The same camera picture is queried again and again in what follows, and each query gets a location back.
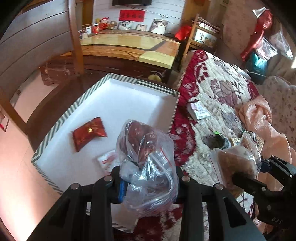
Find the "silver bolt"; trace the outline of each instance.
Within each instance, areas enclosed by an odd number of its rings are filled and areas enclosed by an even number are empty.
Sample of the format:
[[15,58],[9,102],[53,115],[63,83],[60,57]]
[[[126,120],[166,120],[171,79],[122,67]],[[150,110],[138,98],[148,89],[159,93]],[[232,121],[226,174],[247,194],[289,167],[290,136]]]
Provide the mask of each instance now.
[[224,186],[221,183],[216,183],[215,188],[218,190],[222,190],[224,188]]
[[182,176],[182,181],[183,182],[189,182],[190,181],[190,177],[188,177],[188,176]]
[[71,187],[72,190],[76,190],[76,189],[79,188],[79,184],[78,183],[73,183],[70,187]]
[[112,180],[113,180],[113,177],[111,177],[111,176],[105,176],[104,177],[105,182],[111,182]]

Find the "pink floor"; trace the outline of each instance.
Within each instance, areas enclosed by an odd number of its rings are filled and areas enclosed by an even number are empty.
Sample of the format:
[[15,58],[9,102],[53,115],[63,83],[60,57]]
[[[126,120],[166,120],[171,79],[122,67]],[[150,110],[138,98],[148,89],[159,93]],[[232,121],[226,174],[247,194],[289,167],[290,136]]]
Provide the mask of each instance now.
[[[45,86],[40,73],[27,80],[16,110],[27,121],[54,87]],[[28,139],[13,123],[0,130],[0,217],[17,241],[25,241],[59,195],[35,170]]]

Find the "white wall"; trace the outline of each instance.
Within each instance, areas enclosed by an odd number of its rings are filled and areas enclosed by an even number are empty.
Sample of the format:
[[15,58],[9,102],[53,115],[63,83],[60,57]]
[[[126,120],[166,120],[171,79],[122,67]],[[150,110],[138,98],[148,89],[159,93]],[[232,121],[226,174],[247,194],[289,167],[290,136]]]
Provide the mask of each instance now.
[[[144,22],[134,22],[133,29],[136,28],[137,24],[144,24],[147,25],[147,30],[149,30],[153,20],[158,18],[169,21],[166,32],[176,33],[180,26],[180,18],[182,16],[184,4],[185,0],[152,0],[152,5],[150,6],[136,6],[146,10],[146,12]],[[112,6],[112,0],[94,0],[93,22],[96,18],[103,17],[109,17],[109,20],[118,22],[120,10],[125,9],[131,8],[125,6]],[[161,14],[173,16],[175,18],[162,18]]]

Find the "bed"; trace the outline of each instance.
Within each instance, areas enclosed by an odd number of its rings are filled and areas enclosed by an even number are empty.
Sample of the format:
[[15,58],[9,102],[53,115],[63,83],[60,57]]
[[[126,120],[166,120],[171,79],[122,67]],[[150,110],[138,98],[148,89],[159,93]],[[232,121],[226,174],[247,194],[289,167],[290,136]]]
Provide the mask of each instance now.
[[[247,81],[228,63],[203,50],[188,54],[174,88],[180,92],[176,115],[170,132],[174,140],[174,156],[191,178],[213,186],[217,183],[207,156],[210,148],[208,137],[218,131],[227,137],[235,137],[244,129],[235,115],[234,106],[246,103],[258,96],[256,87]],[[201,101],[211,117],[198,122],[189,116],[186,105]],[[253,196],[243,193],[237,198],[249,216],[253,213]],[[205,240],[209,239],[206,205],[204,208]],[[167,212],[139,220],[134,233],[114,230],[115,240],[171,240],[179,239],[182,207],[174,204]]]

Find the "red sign with black text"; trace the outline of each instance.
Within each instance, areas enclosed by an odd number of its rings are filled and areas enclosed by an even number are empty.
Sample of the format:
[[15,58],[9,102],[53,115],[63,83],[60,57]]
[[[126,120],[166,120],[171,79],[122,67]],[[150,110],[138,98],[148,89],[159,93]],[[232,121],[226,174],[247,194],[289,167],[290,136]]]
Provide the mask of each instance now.
[[119,21],[129,20],[135,22],[144,22],[144,10],[120,10]]

